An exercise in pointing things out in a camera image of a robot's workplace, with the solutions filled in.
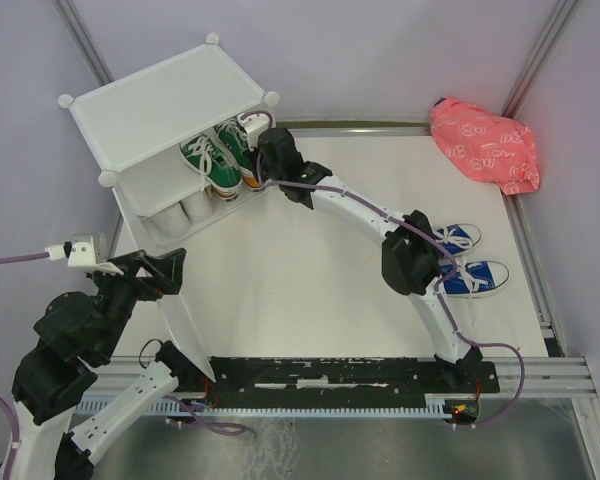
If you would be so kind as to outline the white plastic shoe cabinet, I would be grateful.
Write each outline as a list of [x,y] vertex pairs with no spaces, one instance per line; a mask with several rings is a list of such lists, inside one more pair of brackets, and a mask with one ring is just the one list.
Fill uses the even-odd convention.
[[[124,222],[121,245],[153,255],[184,248],[185,280],[178,295],[159,301],[169,336],[203,374],[217,352],[215,313],[249,303],[246,269],[256,259],[257,224],[268,207],[262,191],[242,180],[239,197],[221,201],[186,163],[180,145],[208,135],[238,165],[214,127],[245,112],[273,114],[279,97],[260,87],[220,46],[216,35],[82,95],[63,94],[59,106],[75,121]],[[208,220],[166,240],[149,218],[200,190],[213,205]]]

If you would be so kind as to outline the orange canvas sneaker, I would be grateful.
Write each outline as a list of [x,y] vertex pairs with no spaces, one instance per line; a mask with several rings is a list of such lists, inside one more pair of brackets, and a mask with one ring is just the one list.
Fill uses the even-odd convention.
[[221,200],[224,202],[232,202],[235,201],[241,192],[240,188],[237,189],[220,189],[220,188],[216,188],[215,186],[211,187],[212,191],[214,192],[214,194]]
[[242,180],[244,181],[246,187],[251,191],[257,192],[262,189],[261,184],[253,175],[243,174]]

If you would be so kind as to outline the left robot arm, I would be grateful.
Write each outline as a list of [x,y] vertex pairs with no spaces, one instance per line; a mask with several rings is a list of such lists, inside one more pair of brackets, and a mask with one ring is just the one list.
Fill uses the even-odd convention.
[[71,419],[96,368],[110,363],[139,302],[179,294],[186,251],[151,256],[143,250],[84,266],[94,295],[56,297],[34,325],[36,346],[21,360],[5,407],[11,436],[0,479],[89,479],[106,451],[151,405],[195,387],[200,364],[173,342],[162,344],[137,380],[80,425]]

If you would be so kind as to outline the blue canvas sneaker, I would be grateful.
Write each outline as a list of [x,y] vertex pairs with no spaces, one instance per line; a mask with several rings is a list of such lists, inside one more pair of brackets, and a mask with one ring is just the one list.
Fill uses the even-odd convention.
[[467,254],[482,240],[481,230],[468,223],[435,227],[433,234],[436,241],[454,257]]
[[501,291],[510,279],[509,269],[496,261],[459,263],[456,272],[443,281],[449,297],[481,298]]

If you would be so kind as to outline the green canvas sneaker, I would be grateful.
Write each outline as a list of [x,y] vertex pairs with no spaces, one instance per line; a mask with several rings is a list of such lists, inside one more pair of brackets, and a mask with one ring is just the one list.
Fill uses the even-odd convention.
[[241,189],[242,177],[234,163],[206,134],[199,134],[180,145],[185,163],[211,187]]
[[214,127],[220,141],[229,149],[235,159],[241,175],[254,179],[251,161],[246,152],[249,150],[246,133],[236,117],[226,119]]

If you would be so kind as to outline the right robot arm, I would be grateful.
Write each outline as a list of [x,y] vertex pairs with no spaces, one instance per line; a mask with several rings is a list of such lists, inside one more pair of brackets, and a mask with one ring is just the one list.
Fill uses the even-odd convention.
[[482,354],[462,339],[447,303],[439,264],[442,247],[433,239],[426,215],[418,210],[403,215],[347,188],[328,168],[304,160],[285,128],[260,134],[256,151],[254,167],[263,184],[279,187],[294,203],[334,216],[379,247],[381,276],[416,309],[433,345],[440,382],[452,391],[471,384]]

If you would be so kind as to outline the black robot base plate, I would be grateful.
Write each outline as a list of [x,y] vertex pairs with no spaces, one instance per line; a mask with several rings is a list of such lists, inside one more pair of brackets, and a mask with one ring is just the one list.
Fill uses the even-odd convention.
[[416,358],[213,357],[221,407],[327,408],[420,405],[428,394],[498,393],[495,365],[467,372]]

